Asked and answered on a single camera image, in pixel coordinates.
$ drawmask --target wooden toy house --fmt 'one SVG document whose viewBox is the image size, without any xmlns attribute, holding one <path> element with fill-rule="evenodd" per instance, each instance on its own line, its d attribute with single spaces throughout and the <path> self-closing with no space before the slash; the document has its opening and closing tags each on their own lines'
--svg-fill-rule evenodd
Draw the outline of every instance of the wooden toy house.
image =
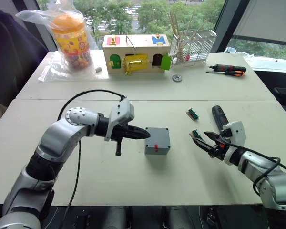
<svg viewBox="0 0 286 229">
<path fill-rule="evenodd" d="M 103 51 L 108 73 L 160 73 L 172 61 L 165 34 L 106 35 Z"/>
</svg>

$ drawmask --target black screwdriver handle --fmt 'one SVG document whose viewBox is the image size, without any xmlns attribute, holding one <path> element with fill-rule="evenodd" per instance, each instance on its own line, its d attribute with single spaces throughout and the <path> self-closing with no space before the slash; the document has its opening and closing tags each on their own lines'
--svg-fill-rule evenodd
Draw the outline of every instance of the black screwdriver handle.
<svg viewBox="0 0 286 229">
<path fill-rule="evenodd" d="M 213 106 L 212 114 L 215 119 L 216 125 L 221 133 L 223 129 L 223 125 L 228 124 L 229 121 L 220 106 Z"/>
<path fill-rule="evenodd" d="M 245 67 L 233 66 L 233 65 L 223 65 L 223 64 L 216 64 L 214 66 L 210 66 L 209 68 L 213 68 L 215 72 L 227 72 L 227 71 L 246 72 L 247 71 L 247 69 Z"/>
</svg>

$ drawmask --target window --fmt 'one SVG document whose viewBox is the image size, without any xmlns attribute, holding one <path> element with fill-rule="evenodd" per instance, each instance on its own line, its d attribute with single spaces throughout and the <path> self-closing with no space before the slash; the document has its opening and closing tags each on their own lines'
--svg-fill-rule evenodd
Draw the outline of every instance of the window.
<svg viewBox="0 0 286 229">
<path fill-rule="evenodd" d="M 55 0 L 37 0 L 41 10 Z M 168 12 L 176 14 L 181 31 L 214 29 L 225 0 L 73 0 L 84 15 L 90 33 L 102 47 L 106 34 L 166 34 L 172 37 Z"/>
<path fill-rule="evenodd" d="M 231 39 L 227 46 L 230 52 L 246 52 L 257 57 L 286 60 L 286 45 Z"/>
</svg>

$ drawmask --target metal washer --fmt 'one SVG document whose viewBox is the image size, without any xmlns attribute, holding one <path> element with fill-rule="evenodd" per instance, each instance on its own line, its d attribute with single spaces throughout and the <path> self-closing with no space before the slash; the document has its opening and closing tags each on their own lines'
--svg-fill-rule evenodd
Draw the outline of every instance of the metal washer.
<svg viewBox="0 0 286 229">
<path fill-rule="evenodd" d="M 182 76 L 181 75 L 173 75 L 172 79 L 175 82 L 181 82 L 182 81 Z"/>
</svg>

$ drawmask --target green door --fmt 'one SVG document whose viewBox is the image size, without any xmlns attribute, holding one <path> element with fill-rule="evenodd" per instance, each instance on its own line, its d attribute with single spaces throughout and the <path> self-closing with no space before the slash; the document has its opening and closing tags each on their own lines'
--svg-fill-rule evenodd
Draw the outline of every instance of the green door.
<svg viewBox="0 0 286 229">
<path fill-rule="evenodd" d="M 110 64 L 111 68 L 113 69 L 120 69 L 121 68 L 121 59 L 119 55 L 113 54 L 110 56 Z"/>
<path fill-rule="evenodd" d="M 170 70 L 171 62 L 172 62 L 172 58 L 170 56 L 168 56 L 168 55 L 163 56 L 162 60 L 161 60 L 160 68 L 163 70 Z"/>
</svg>

